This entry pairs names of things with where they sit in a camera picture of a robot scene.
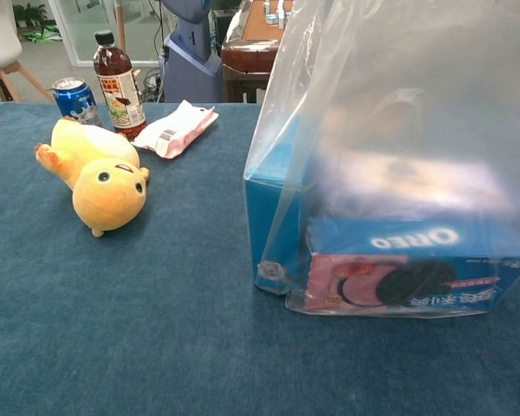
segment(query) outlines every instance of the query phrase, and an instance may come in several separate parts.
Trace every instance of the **blue carpet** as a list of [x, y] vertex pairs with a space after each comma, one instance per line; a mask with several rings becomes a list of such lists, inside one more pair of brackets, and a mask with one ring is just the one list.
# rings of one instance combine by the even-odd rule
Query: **blue carpet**
[[0, 415], [520, 415], [520, 282], [436, 321], [299, 315], [253, 288], [259, 107], [217, 107], [180, 159], [141, 153], [144, 211], [94, 238], [33, 156], [57, 108], [0, 103]]

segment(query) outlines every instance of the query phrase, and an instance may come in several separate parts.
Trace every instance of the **stuffed animal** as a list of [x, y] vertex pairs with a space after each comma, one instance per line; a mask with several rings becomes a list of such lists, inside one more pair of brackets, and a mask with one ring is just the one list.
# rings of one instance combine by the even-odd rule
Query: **stuffed animal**
[[149, 171], [120, 134], [61, 119], [35, 156], [73, 191], [75, 212], [96, 237], [130, 222], [145, 204]]

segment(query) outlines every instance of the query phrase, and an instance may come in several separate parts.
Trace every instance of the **plastic bag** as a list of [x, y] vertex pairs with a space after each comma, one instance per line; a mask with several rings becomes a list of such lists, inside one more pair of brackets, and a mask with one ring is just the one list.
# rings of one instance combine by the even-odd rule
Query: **plastic bag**
[[244, 182], [254, 283], [288, 308], [491, 310], [520, 278], [520, 14], [296, 0]]

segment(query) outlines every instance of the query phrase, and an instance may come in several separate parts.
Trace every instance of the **wooden table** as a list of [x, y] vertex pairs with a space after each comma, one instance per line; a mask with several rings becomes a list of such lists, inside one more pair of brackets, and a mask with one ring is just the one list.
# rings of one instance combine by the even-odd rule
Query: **wooden table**
[[[271, 2], [275, 13], [277, 1]], [[285, 11], [291, 11], [292, 0], [284, 2]], [[256, 89], [266, 88], [276, 59], [283, 29], [267, 24], [263, 0], [243, 0], [233, 17], [222, 45], [222, 63], [229, 102], [242, 102], [247, 93], [248, 102], [256, 102]]]

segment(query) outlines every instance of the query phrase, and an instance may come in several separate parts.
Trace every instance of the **blue can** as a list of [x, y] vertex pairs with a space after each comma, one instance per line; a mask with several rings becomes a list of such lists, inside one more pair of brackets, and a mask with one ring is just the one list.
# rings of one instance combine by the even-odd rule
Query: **blue can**
[[93, 92], [82, 78], [62, 78], [54, 84], [55, 102], [62, 115], [72, 117], [81, 124], [102, 127]]

